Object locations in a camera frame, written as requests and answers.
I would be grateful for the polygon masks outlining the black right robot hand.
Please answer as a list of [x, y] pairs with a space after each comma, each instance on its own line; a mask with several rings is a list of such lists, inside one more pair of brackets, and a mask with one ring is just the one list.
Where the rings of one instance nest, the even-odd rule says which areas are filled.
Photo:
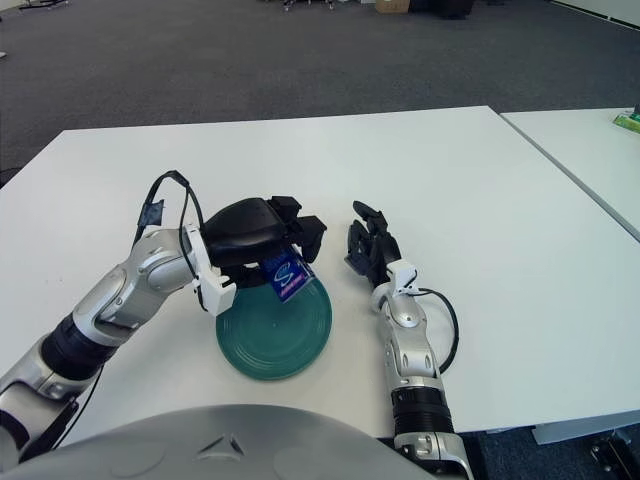
[[400, 260], [401, 252], [382, 211], [357, 200], [352, 206], [358, 219], [348, 229], [345, 262], [375, 289], [390, 281], [387, 265]]

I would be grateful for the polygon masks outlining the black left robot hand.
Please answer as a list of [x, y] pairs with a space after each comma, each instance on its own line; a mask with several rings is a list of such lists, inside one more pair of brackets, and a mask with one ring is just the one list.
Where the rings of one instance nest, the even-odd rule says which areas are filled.
[[211, 264], [246, 289], [266, 284], [261, 265], [289, 249], [314, 262], [327, 227], [316, 216], [300, 216], [300, 210], [291, 196], [247, 198], [225, 207], [201, 230]]

